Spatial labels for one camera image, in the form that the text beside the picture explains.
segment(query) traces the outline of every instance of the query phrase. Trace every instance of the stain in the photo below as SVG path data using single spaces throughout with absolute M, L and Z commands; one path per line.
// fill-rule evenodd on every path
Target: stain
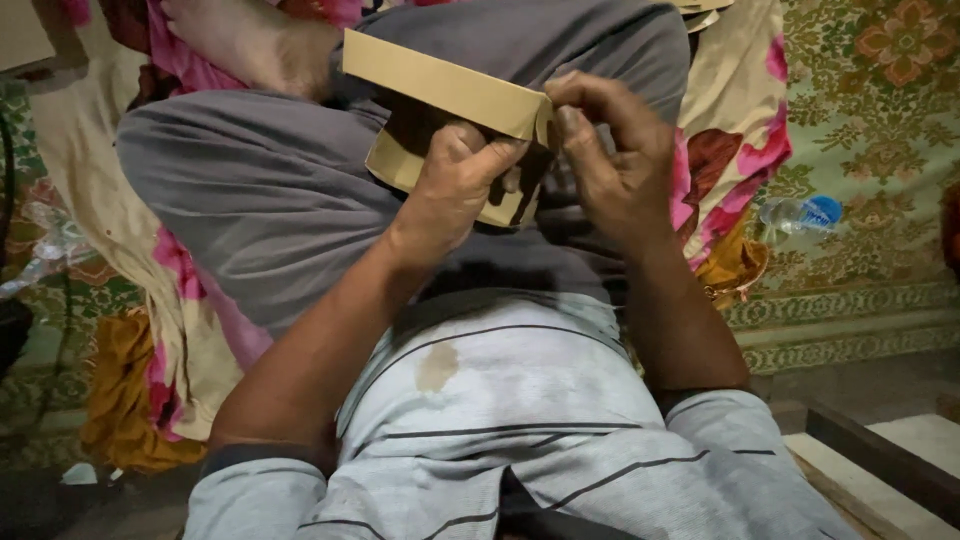
M 417 389 L 420 392 L 439 392 L 458 369 L 460 362 L 457 360 L 457 350 L 448 343 L 437 343 L 420 361 Z

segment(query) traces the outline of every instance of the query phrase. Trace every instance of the gray t-shirt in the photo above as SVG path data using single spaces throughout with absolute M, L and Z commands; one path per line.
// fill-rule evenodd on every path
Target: gray t-shirt
M 492 538 L 506 478 L 539 508 L 646 540 L 857 538 L 763 401 L 711 391 L 664 419 L 612 309 L 582 295 L 470 291 L 408 310 L 338 428 L 329 479 L 289 458 L 203 478 L 184 538 Z

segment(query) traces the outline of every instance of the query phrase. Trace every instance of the bare foot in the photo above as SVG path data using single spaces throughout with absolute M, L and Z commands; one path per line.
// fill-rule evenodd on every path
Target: bare foot
M 163 0 L 167 27 L 247 86 L 323 99 L 332 26 L 299 21 L 264 0 Z

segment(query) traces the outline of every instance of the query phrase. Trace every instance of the floral blanket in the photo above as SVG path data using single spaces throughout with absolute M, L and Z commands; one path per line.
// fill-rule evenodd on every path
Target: floral blanket
M 365 11 L 394 3 L 286 0 L 278 6 L 348 26 Z M 33 104 L 34 110 L 50 112 L 37 116 L 37 144 L 90 243 L 144 288 L 156 343 L 147 370 L 152 421 L 171 438 L 206 439 L 216 410 L 242 376 L 236 360 L 243 352 L 231 352 L 221 329 L 228 317 L 218 316 L 222 309 L 210 302 L 215 291 L 204 287 L 189 254 L 132 193 L 110 147 L 131 100 L 136 105 L 191 88 L 174 65 L 168 65 L 171 72 L 148 64 L 142 54 L 109 39 L 112 34 L 147 52 L 148 40 L 136 27 L 148 24 L 150 3 L 102 0 L 102 5 L 109 26 L 94 13 L 79 31 L 90 56 L 88 73 Z M 734 3 L 700 34 L 676 133 L 671 201 L 673 223 L 693 268 L 790 155 L 781 29 L 778 0 L 755 0 Z

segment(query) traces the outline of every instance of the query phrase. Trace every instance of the hand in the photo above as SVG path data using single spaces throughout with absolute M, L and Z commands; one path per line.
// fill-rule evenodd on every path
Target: hand
M 564 153 L 591 223 L 627 255 L 649 234 L 672 231 L 673 129 L 622 83 L 579 71 L 548 81 Z M 610 126 L 616 151 L 592 123 Z
M 467 239 L 491 184 L 516 165 L 529 145 L 509 137 L 487 144 L 464 121 L 438 130 L 417 185 L 387 229 L 388 241 L 413 265 L 439 264 Z

